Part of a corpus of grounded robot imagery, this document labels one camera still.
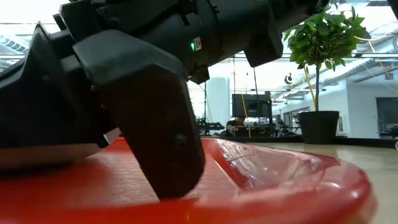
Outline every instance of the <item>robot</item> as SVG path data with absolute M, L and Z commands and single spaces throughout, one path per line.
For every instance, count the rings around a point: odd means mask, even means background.
M 205 164 L 187 81 L 242 50 L 252 67 L 280 58 L 281 33 L 327 4 L 71 1 L 54 15 L 61 31 L 38 24 L 29 53 L 0 74 L 0 146 L 107 147 L 119 128 L 158 198 L 183 197 Z

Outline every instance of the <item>pipe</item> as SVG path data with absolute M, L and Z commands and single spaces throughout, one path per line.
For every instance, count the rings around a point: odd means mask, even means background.
M 376 78 L 376 77 L 378 77 L 378 76 L 380 76 L 380 75 L 385 75 L 386 72 L 389 73 L 389 72 L 393 72 L 393 71 L 396 71 L 396 70 L 398 70 L 398 68 L 390 68 L 390 69 L 388 69 L 388 70 L 386 70 L 386 71 L 380 72 L 380 73 L 375 74 L 375 75 L 370 74 L 370 75 L 368 75 L 368 76 L 365 76 L 365 77 L 362 77 L 362 78 L 359 78 L 359 79 L 354 80 L 353 83 L 360 83 L 360 82 L 363 82 L 363 81 L 365 81 L 365 80 L 369 80 L 369 79 L 371 79 L 371 78 Z
M 379 44 L 379 48 L 380 48 L 380 52 L 381 53 L 397 53 L 398 52 L 398 37 L 394 37 L 391 40 L 385 41 L 381 44 Z M 363 72 L 366 71 L 366 68 L 373 68 L 376 65 L 379 65 L 379 62 L 374 60 L 374 59 L 364 59 L 364 60 L 360 60 L 359 63 L 358 62 L 351 62 L 349 63 L 349 65 L 354 65 L 351 67 L 348 67 L 348 69 L 344 70 L 340 75 L 333 75 L 333 76 L 326 76 L 327 78 L 324 78 L 322 81 L 320 81 L 320 84 L 322 84 L 323 86 L 325 85 L 329 85 L 331 83 L 336 83 L 340 80 L 344 80 L 352 75 L 355 75 L 359 72 Z

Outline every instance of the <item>screw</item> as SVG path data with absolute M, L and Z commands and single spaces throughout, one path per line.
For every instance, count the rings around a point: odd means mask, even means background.
M 213 9 L 214 9 L 214 11 L 215 11 L 217 14 L 219 14 L 219 13 L 220 13 L 220 10 L 218 9 L 218 7 L 217 7 L 217 6 L 214 6 L 214 7 L 213 7 Z
M 91 85 L 90 91 L 97 91 L 97 88 L 94 85 Z

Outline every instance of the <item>black plant pot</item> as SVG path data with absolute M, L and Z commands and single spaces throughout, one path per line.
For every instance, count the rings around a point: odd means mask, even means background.
M 336 137 L 339 111 L 313 111 L 298 114 L 307 144 L 332 144 Z

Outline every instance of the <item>monitor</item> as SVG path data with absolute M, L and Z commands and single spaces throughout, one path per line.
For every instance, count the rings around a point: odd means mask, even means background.
M 246 109 L 248 118 L 271 118 L 271 96 L 258 95 L 257 99 L 257 95 L 232 94 L 232 116 L 246 116 L 244 109 Z

